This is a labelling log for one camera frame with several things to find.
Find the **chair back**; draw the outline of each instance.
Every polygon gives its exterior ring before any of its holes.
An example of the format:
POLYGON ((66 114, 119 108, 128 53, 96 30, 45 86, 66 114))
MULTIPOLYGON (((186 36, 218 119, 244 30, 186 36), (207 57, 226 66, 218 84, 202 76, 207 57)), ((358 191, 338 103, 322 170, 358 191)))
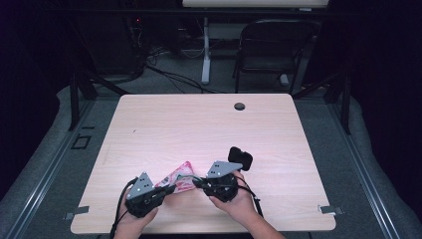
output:
POLYGON ((306 20, 262 19, 242 31, 239 50, 245 55, 295 55, 319 30, 306 20))

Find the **mesh chair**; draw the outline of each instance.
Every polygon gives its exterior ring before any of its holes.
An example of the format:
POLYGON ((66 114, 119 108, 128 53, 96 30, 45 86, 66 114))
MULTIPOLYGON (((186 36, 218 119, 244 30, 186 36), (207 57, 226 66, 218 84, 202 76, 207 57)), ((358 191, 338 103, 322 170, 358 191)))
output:
POLYGON ((319 23, 305 20, 265 19, 248 24, 240 36, 233 78, 236 93, 241 73, 293 74, 292 94, 305 45, 317 35, 319 23))

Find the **person's left hand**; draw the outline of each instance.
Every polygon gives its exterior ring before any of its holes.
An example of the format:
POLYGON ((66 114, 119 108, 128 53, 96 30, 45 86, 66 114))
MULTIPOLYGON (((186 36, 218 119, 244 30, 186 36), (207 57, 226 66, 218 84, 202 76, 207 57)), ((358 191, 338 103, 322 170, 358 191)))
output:
MULTIPOLYGON (((129 193, 129 190, 124 194, 123 200, 121 201, 120 211, 118 213, 118 218, 127 211, 125 205, 126 196, 129 193)), ((115 239, 138 239, 142 234, 143 228, 154 219, 155 215, 158 212, 158 207, 155 207, 142 218, 137 218, 130 213, 125 213, 124 216, 117 224, 115 230, 115 239)))

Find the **table leg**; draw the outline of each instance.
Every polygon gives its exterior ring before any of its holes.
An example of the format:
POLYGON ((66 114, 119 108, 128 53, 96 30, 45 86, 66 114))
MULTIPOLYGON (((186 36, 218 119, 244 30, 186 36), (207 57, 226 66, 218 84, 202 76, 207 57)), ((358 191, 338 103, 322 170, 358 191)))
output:
POLYGON ((210 83, 210 43, 208 35, 208 18, 204 18, 204 65, 202 67, 202 81, 201 83, 207 85, 210 83))

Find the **metal bracket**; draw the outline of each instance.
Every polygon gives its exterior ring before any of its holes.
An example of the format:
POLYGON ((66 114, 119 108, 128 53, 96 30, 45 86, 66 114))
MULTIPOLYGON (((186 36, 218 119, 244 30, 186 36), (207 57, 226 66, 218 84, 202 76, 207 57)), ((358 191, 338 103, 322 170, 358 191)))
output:
POLYGON ((344 214, 344 211, 341 207, 318 206, 317 209, 322 214, 330 214, 330 215, 333 215, 333 216, 344 214))
POLYGON ((234 170, 239 170, 243 167, 242 163, 215 161, 208 170, 207 178, 218 178, 229 174, 234 170))
POLYGON ((154 190, 154 184, 146 172, 143 172, 137 179, 134 186, 130 189, 127 199, 132 199, 154 190))
POLYGON ((72 220, 74 219, 75 215, 88 213, 89 211, 90 211, 89 206, 78 207, 77 209, 75 209, 74 212, 65 213, 65 216, 63 216, 63 220, 72 220))

